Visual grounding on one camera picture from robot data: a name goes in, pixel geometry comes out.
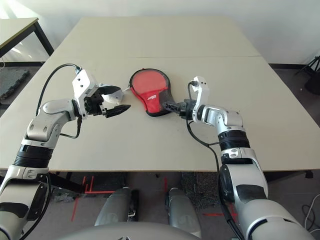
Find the red bag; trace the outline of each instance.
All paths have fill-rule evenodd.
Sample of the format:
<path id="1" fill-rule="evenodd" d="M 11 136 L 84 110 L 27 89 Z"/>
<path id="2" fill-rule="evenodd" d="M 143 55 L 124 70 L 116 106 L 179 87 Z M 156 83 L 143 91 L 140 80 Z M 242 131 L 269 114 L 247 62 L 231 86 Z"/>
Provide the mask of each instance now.
<path id="1" fill-rule="evenodd" d="M 170 80 L 162 71 L 153 68 L 138 70 L 130 78 L 129 86 L 143 103 L 149 116 L 158 117 L 170 113 L 162 106 L 164 102 L 174 102 Z"/>

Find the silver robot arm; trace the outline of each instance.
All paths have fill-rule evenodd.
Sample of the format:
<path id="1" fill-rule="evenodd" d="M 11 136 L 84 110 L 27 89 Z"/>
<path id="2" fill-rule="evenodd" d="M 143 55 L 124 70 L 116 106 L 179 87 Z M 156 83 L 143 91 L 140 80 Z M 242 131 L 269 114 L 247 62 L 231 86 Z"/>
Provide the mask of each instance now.
<path id="1" fill-rule="evenodd" d="M 104 108 L 102 95 L 113 94 L 120 88 L 98 85 L 83 69 L 72 81 L 72 85 L 74 99 L 43 104 L 27 127 L 16 159 L 9 166 L 0 186 L 0 240 L 18 240 L 25 224 L 44 214 L 46 195 L 47 198 L 50 196 L 48 164 L 59 136 L 66 136 L 61 134 L 63 126 L 78 118 L 78 136 L 82 119 L 88 115 L 109 118 L 130 107 L 119 105 L 109 110 Z"/>
<path id="2" fill-rule="evenodd" d="M 268 184 L 255 151 L 250 148 L 240 114 L 206 105 L 209 88 L 203 77 L 195 77 L 192 88 L 198 92 L 192 119 L 216 128 L 221 148 L 221 197 L 234 203 L 244 238 L 314 239 L 283 206 L 268 200 Z"/>

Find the gray floor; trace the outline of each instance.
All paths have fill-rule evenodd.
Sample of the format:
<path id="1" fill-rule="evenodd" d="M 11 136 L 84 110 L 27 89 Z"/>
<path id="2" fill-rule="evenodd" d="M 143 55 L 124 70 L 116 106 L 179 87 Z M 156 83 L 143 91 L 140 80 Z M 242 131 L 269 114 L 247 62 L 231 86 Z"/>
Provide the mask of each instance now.
<path id="1" fill-rule="evenodd" d="M 39 69 L 28 68 L 31 76 Z M 308 79 L 305 73 L 294 76 L 295 70 L 276 69 L 276 73 L 293 92 L 303 107 L 308 111 L 314 121 L 320 126 L 320 96 L 309 93 L 304 88 Z M 15 94 L 2 104 L 11 103 L 23 89 L 23 85 Z M 314 178 L 307 179 L 303 174 L 269 184 L 269 198 L 278 201 L 302 224 L 304 214 L 302 205 L 310 205 L 313 197 L 320 192 L 320 170 L 313 171 Z M 179 172 L 131 172 L 128 175 L 128 185 L 140 191 L 139 220 L 145 222 L 168 223 L 168 214 L 164 205 L 164 182 L 167 179 L 168 187 L 177 187 L 180 183 Z M 37 228 L 28 239 L 56 239 L 83 228 L 94 225 L 98 213 L 106 198 L 101 195 L 82 196 L 78 200 L 74 220 L 71 221 L 75 202 L 51 201 L 46 214 Z M 316 223 L 320 225 L 320 198 L 315 202 L 314 212 Z M 202 236 L 205 240 L 230 240 L 234 236 L 225 220 L 221 216 L 205 216 L 204 213 L 221 213 L 219 207 L 208 207 L 198 211 L 202 227 Z M 320 231 L 314 237 L 320 240 Z"/>

